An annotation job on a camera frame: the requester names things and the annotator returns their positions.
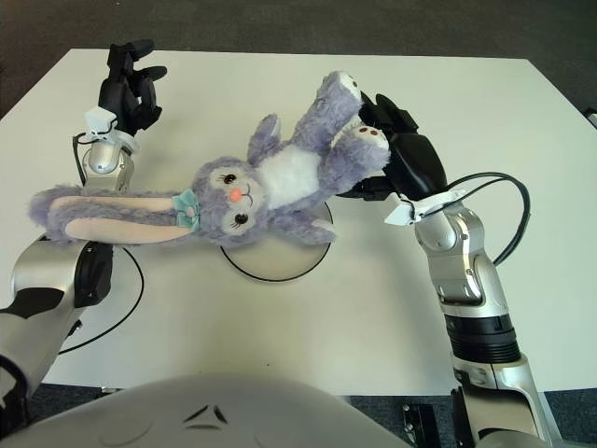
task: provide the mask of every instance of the teal bow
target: teal bow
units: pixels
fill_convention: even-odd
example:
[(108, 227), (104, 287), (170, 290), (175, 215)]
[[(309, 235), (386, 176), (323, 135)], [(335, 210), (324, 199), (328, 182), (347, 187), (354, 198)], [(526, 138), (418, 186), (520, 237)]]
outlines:
[(178, 212), (176, 225), (189, 227), (193, 231), (199, 230), (199, 202), (192, 189), (186, 189), (178, 196), (172, 197), (174, 210)]

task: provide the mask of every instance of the gray carpet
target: gray carpet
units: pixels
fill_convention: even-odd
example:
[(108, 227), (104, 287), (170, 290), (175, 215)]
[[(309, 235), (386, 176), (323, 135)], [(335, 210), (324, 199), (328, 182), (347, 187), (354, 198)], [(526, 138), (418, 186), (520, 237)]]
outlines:
[[(144, 37), (158, 49), (526, 58), (584, 110), (597, 107), (595, 22), (595, 0), (0, 0), (0, 117), (70, 48)], [(96, 395), (44, 385), (32, 412), (49, 416)], [(399, 433), (400, 403), (417, 399), (434, 404), (443, 446), (452, 446), (447, 398), (353, 405)], [(548, 399), (566, 438), (597, 442), (596, 390)]]

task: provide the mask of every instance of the white bracket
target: white bracket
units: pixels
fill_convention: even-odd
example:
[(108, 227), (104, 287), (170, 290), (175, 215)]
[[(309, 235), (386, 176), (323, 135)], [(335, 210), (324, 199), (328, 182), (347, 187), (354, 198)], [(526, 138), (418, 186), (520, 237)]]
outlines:
[(404, 194), (398, 196), (396, 193), (392, 193), (389, 200), (396, 204), (396, 208), (384, 222), (394, 226), (410, 226), (421, 221), (427, 213), (433, 212), (446, 203), (458, 201), (464, 195), (465, 190), (454, 189), (434, 194), (420, 201), (411, 201)]
[(102, 107), (95, 106), (85, 113), (87, 132), (85, 137), (88, 141), (103, 140), (120, 148), (118, 144), (126, 147), (131, 154), (139, 151), (139, 144), (131, 135), (116, 129), (118, 122), (116, 114)]

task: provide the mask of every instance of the stuffed bunny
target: stuffed bunny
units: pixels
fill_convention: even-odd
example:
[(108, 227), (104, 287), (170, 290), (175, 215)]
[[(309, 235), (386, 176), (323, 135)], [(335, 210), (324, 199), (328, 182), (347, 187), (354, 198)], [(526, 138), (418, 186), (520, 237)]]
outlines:
[(280, 141), (280, 120), (269, 115), (251, 137), (247, 161), (222, 157), (206, 163), (190, 189), (123, 194), (57, 187), (35, 195), (30, 216), (46, 227), (48, 238), (63, 241), (145, 244), (194, 234), (236, 246), (274, 228), (306, 244), (331, 242), (331, 225), (308, 209), (388, 160), (383, 133), (368, 126), (344, 131), (332, 146), (361, 103), (356, 82), (333, 72), (290, 140)]

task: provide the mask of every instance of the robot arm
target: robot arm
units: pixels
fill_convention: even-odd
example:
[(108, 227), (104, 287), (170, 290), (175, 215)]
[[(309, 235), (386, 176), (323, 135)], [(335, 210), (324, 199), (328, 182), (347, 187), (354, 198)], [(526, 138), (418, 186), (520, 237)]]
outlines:
[(25, 401), (88, 306), (110, 290), (112, 246), (41, 238), (17, 261), (14, 301), (0, 310), (0, 434), (22, 422)]
[[(74, 137), (77, 167), (86, 187), (129, 186), (131, 156), (139, 150), (133, 137), (161, 113), (153, 81), (163, 77), (166, 68), (133, 69), (153, 48), (151, 40), (110, 47), (110, 73), (102, 83), (98, 106), (85, 114), (88, 130)], [(90, 150), (81, 164), (78, 145), (87, 144)], [(0, 438), (25, 420), (26, 400), (64, 340), (80, 326), (85, 308), (108, 294), (111, 273), (111, 245), (64, 245), (41, 237), (22, 253), (13, 273), (14, 301), (0, 310)]]
[[(461, 383), (452, 391), (459, 446), (475, 446), (500, 430), (530, 434), (551, 445), (560, 434), (546, 417), (528, 360), (519, 350), (495, 264), (484, 250), (483, 225), (462, 204), (467, 195), (449, 189), (437, 153), (417, 133), (407, 111), (382, 95), (377, 104), (365, 95), (364, 101), (361, 119), (384, 131), (390, 163), (385, 177), (366, 179), (341, 196), (366, 201), (390, 196), (396, 209), (385, 222), (415, 226), (445, 317), (454, 375)], [(518, 184), (529, 207), (526, 188)], [(525, 226), (524, 218), (520, 229)]]

